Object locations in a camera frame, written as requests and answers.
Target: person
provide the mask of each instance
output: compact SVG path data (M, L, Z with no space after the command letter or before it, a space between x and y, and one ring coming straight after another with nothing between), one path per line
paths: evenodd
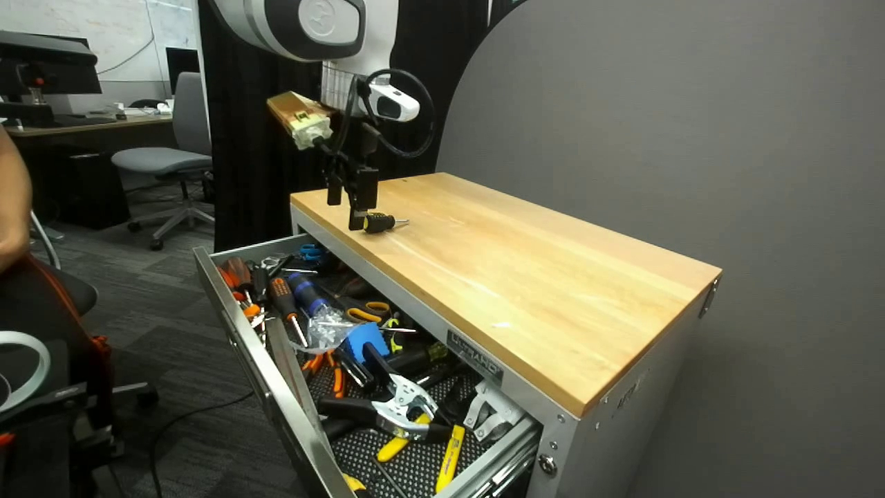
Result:
M0 127L0 275L10 268L30 248L30 176Z

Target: wooden workbench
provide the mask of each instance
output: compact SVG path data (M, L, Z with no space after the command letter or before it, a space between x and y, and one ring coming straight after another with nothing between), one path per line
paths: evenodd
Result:
M718 281L707 264L442 172L378 185L378 212L398 219L385 235L348 232L348 206L329 207L327 192L290 202L295 225L316 223L575 418Z

